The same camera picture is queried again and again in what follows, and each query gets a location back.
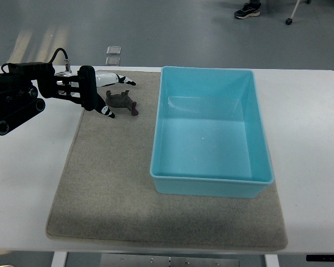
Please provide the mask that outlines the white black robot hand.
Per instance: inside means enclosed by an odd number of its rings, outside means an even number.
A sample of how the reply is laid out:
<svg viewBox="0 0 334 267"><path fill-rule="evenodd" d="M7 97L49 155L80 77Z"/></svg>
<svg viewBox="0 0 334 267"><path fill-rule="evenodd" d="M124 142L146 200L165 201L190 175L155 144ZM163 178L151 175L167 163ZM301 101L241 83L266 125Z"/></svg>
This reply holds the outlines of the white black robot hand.
<svg viewBox="0 0 334 267"><path fill-rule="evenodd" d="M110 118L115 118L115 114L110 110L103 98L98 94L98 87L114 85L116 83L126 83L135 86L136 83L124 75L109 72L106 70L95 70L92 66L82 66L77 72L78 85L82 89L80 96L83 97L84 108L88 111L95 110Z"/></svg>

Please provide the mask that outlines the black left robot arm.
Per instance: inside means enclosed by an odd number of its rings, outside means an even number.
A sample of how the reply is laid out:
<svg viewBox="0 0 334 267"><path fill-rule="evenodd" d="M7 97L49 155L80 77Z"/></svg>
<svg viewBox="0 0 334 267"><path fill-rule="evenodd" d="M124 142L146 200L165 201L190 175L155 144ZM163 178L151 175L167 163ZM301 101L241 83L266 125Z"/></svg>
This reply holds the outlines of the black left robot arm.
<svg viewBox="0 0 334 267"><path fill-rule="evenodd" d="M5 63L0 73L0 136L6 135L41 113L44 98L81 103L67 52L57 48L48 62Z"/></svg>

